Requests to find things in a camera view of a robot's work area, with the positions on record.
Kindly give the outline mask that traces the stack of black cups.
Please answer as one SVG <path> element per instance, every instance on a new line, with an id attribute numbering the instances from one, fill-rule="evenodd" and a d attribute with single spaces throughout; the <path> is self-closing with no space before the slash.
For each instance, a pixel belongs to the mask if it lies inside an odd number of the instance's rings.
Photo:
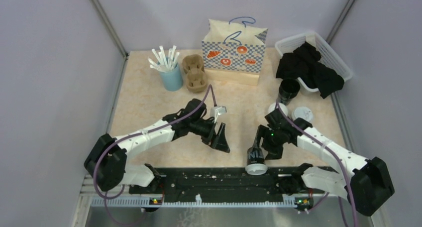
<path id="1" fill-rule="evenodd" d="M 294 79 L 284 79 L 279 86 L 277 102 L 288 105 L 300 91 L 300 84 Z"/>

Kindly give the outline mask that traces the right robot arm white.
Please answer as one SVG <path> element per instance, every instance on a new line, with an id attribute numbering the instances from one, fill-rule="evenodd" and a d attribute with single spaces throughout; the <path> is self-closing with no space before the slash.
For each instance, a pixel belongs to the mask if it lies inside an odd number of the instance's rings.
<path id="1" fill-rule="evenodd" d="M 379 157 L 368 159 L 355 154 L 320 133 L 313 125 L 297 118 L 291 120 L 279 109 L 265 116 L 268 124 L 257 128 L 253 149 L 267 151 L 263 160 L 278 160 L 285 143 L 307 151 L 332 168 L 321 169 L 303 163 L 284 185 L 286 194 L 319 189 L 349 201 L 354 209 L 372 216 L 392 195 L 394 186 L 386 163 Z"/>

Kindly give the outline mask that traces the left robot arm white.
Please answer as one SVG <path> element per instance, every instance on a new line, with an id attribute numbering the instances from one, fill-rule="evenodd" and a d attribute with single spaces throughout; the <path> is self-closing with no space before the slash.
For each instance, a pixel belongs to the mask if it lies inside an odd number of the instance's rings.
<path id="1" fill-rule="evenodd" d="M 97 188 L 107 192 L 119 185 L 141 187 L 153 194 L 160 186 L 160 175 L 150 165 L 129 166 L 128 160 L 163 143 L 193 133 L 214 150 L 230 153 L 225 137 L 225 123 L 216 129 L 217 118 L 225 114 L 225 106 L 207 109 L 205 103 L 192 99 L 185 108 L 168 114 L 153 125 L 128 135 L 100 136 L 84 161 L 84 168 L 96 179 Z"/>

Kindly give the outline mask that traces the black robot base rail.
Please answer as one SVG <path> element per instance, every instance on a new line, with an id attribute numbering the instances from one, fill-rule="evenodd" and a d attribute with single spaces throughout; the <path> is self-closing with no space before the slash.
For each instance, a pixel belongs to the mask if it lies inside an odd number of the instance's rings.
<path id="1" fill-rule="evenodd" d="M 304 210 L 314 195 L 324 191 L 299 184 L 295 167 L 270 167 L 250 175 L 244 168 L 158 168 L 151 187 L 129 185 L 131 195 L 149 197 L 148 208 L 176 207 L 287 207 Z"/>

